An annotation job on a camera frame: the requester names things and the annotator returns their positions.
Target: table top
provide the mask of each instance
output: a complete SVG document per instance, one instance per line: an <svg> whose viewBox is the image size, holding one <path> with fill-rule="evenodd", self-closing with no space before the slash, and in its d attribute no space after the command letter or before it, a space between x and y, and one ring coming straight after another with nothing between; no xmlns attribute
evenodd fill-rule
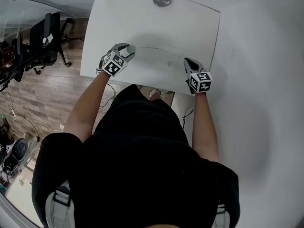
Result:
<svg viewBox="0 0 304 228"><path fill-rule="evenodd" d="M96 76L101 56L114 44L137 47L134 59L113 80L190 95L183 58L208 70L219 13L188 0L159 8L152 0L95 0L85 35L80 74Z"/></svg>

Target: black t-shirt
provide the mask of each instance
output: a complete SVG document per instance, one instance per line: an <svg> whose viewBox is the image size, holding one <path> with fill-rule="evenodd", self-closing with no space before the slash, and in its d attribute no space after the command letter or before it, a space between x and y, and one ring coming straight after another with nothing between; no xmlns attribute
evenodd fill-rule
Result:
<svg viewBox="0 0 304 228"><path fill-rule="evenodd" d="M32 197L45 226L46 198L67 179L76 227L211 227L223 179L239 205L237 175L200 158L161 100L118 98L83 144L69 133L44 139Z"/></svg>

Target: wooden floor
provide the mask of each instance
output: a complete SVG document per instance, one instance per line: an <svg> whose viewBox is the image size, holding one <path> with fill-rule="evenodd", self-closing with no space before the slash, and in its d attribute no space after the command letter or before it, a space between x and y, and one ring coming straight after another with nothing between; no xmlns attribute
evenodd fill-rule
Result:
<svg viewBox="0 0 304 228"><path fill-rule="evenodd" d="M85 37L87 23L88 19L77 19L73 25L67 26L66 33L70 38ZM23 32L24 42L26 42L28 34L28 31ZM65 124L74 104L93 81L91 77L80 76L82 49L83 42L81 40L64 43L63 51L66 60L72 62L71 67L66 67L58 55L57 62L53 66L47 66L41 70L40 75L36 75L34 70L25 72L21 82L18 83L12 80L8 89L3 94L0 94L0 113L6 116L16 139L22 137L24 132L34 136L37 135L37 132L23 117L19 116L16 121L12 119L10 116L11 100L5 92L10 93L14 104L13 107L17 114L25 116L37 128L41 140L50 133L57 133L48 129L40 119L30 114L25 107L20 106L15 101L26 105L32 113L43 119L51 129L60 130L60 124ZM119 93L129 85L113 80L110 80L109 83L116 93ZM142 88L145 96L147 96L148 91L149 89L146 87ZM101 105L104 105L113 95L112 88L107 85ZM173 93L165 95L165 101L169 105L171 105L172 99ZM111 102L110 100L104 108L99 110L95 126L109 109Z"/></svg>

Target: black office chair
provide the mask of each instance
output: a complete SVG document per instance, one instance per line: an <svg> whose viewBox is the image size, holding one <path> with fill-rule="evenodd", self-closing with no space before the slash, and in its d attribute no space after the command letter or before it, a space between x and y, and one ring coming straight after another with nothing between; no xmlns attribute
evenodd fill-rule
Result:
<svg viewBox="0 0 304 228"><path fill-rule="evenodd" d="M3 70L1 70L0 65L0 92L7 88L11 79L14 78L20 82L24 70L28 71L33 68L37 74L40 74L40 70L36 68L43 69L45 66L53 65L57 60L58 52L62 56L64 64L67 67L71 66L71 62L66 62L61 43L75 39L84 41L84 38L68 38L67 35L64 35L67 24L72 22L72 19L67 18L60 28L60 14L48 13L44 20L34 25L30 30L29 45L22 43L22 37L19 34L18 38L14 39L11 44L15 52L13 64L8 68L3 66Z"/></svg>

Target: white cable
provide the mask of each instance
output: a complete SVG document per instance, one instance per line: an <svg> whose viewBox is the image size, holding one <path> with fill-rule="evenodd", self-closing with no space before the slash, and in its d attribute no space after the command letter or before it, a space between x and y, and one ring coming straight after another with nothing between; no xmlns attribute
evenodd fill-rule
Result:
<svg viewBox="0 0 304 228"><path fill-rule="evenodd" d="M40 119L41 121L43 121L43 119L41 119L40 117L36 116L34 113L30 112L30 110L26 107L26 105L22 105L22 104L20 104L18 101L15 101L14 104L15 104L16 102L17 102L19 105L24 106L24 107L28 110L29 113L31 113L32 115L34 115L35 117L37 117L38 119ZM48 128L49 130L51 130L51 131L60 132L60 133L63 131L63 130L51 129L51 128L46 124L45 121L43 121L43 123L44 123L44 124L47 126L47 128Z"/></svg>

